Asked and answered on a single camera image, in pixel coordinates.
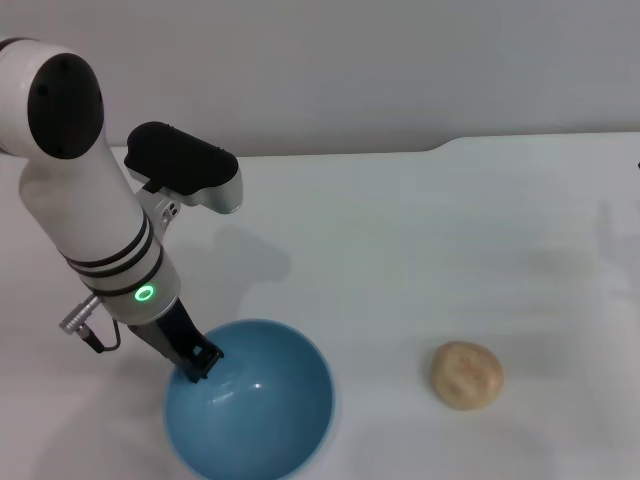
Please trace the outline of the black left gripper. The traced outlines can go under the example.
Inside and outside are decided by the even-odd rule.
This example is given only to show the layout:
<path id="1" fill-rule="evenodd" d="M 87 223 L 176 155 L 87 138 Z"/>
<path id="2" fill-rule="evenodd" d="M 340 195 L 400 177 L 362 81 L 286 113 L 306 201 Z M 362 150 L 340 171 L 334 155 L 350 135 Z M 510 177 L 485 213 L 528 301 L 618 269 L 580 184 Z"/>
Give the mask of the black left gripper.
<path id="1" fill-rule="evenodd" d="M 193 383 L 207 379 L 210 370 L 223 358 L 223 352 L 199 332 L 180 299 L 159 318 L 132 325 L 130 331 L 176 366 L 185 370 Z"/>

